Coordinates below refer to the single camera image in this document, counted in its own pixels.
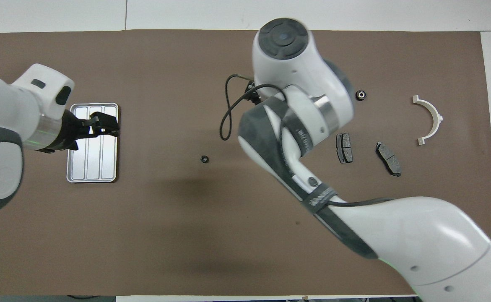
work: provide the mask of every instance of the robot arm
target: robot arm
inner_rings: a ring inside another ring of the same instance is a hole
[[[353,117],[353,88],[292,19],[264,25],[253,43],[260,105],[242,116],[242,149],[345,245],[394,267],[425,301],[491,298],[491,241],[460,209],[430,197],[347,203],[301,162]]]
[[[65,110],[73,87],[71,79],[40,64],[11,85],[0,80],[0,208],[20,185],[23,147],[46,153],[77,150],[76,139],[118,135],[117,121],[109,115],[98,112],[81,120]]]

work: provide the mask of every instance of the brown table surface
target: brown table surface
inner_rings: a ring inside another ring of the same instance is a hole
[[[395,270],[357,256],[240,149],[223,142],[223,85],[252,74],[253,31],[0,33],[0,78],[33,63],[76,82],[68,106],[121,109],[115,183],[72,184],[67,153],[25,152],[16,197],[0,210],[0,294],[412,294]],[[314,32],[320,53],[368,98],[355,103],[354,162],[335,135],[305,164],[348,201],[448,200],[491,237],[491,133],[476,32]],[[237,98],[245,82],[230,85]],[[444,122],[412,96],[437,107]],[[234,129],[243,111],[239,105]],[[387,173],[377,141],[403,174]],[[210,157],[208,164],[201,155]]]

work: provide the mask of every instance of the dark gray joint cap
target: dark gray joint cap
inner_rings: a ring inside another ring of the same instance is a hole
[[[309,34],[298,21],[275,19],[260,29],[258,43],[269,57],[288,60],[303,53],[309,43]]]

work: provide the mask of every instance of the brown mat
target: brown mat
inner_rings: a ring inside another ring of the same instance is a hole
[[[360,258],[238,145],[223,142],[223,85],[252,74],[253,31],[0,33],[0,78],[38,62],[76,82],[73,103],[121,108],[119,178],[71,184],[66,152],[25,153],[15,199],[0,211],[0,294],[412,294],[395,270]],[[491,134],[479,33],[314,33],[320,53],[368,98],[349,132],[304,159],[348,201],[429,195],[491,237]],[[232,82],[238,97],[244,82]],[[424,146],[431,116],[444,117]],[[241,113],[251,104],[239,105]],[[390,176],[377,141],[398,156]],[[201,155],[210,157],[208,164]]]

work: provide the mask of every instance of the metal tray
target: metal tray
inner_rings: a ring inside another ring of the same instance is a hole
[[[88,119],[93,112],[100,111],[117,117],[119,121],[119,106],[115,103],[74,104],[70,110],[81,119]],[[68,151],[69,182],[109,183],[117,178],[118,138],[102,135],[97,138],[79,139],[77,144],[78,150]]]

